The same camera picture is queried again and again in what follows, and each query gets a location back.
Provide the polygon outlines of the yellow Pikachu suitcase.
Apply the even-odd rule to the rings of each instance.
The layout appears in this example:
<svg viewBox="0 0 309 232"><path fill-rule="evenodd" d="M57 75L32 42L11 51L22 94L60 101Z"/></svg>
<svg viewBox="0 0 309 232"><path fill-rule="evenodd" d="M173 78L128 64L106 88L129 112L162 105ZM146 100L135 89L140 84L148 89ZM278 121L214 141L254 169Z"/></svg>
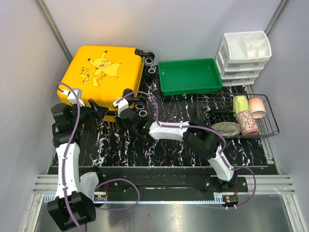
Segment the yellow Pikachu suitcase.
<svg viewBox="0 0 309 232"><path fill-rule="evenodd" d="M81 90L81 100L89 99L109 109L104 121L114 122L113 102L125 89L138 91L146 65L154 63L155 54L134 47L84 45L78 49L57 92L61 103L69 103L63 93L70 87Z"/></svg>

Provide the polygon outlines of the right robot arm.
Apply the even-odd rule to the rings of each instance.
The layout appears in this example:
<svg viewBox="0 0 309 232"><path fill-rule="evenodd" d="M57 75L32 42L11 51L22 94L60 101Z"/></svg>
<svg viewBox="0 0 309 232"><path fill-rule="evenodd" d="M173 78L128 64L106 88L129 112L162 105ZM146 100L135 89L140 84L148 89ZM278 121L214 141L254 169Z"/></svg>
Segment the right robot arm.
<svg viewBox="0 0 309 232"><path fill-rule="evenodd" d="M207 160L215 170L217 180L214 187L219 191L231 191L237 185L237 173L228 162L224 149L224 138L208 127L202 120L195 118L182 123L155 122L140 116L135 110L127 108L117 114L116 123L130 133L144 140L176 140L183 142L194 154Z"/></svg>

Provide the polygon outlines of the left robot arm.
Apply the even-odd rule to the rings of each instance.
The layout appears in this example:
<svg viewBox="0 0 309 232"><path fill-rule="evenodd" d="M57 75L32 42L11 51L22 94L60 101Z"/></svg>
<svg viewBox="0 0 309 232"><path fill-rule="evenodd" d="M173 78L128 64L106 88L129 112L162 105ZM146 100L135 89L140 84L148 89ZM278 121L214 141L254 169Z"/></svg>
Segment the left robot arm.
<svg viewBox="0 0 309 232"><path fill-rule="evenodd" d="M96 219L94 192L104 187L98 167L79 173L80 127L91 120L103 119L108 108L89 100L89 107L56 104L51 108L53 145L58 157L58 184L48 213L63 232Z"/></svg>

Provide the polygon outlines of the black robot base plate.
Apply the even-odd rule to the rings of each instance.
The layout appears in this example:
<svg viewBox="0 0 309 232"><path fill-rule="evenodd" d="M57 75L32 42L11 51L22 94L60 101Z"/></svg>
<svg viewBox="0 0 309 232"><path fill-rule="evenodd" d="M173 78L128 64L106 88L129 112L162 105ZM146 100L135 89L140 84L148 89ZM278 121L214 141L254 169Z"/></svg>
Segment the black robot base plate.
<svg viewBox="0 0 309 232"><path fill-rule="evenodd" d="M227 184L212 167L83 167L81 174L96 171L108 184L107 201L135 203L213 201L214 193L247 193L247 181L237 176Z"/></svg>

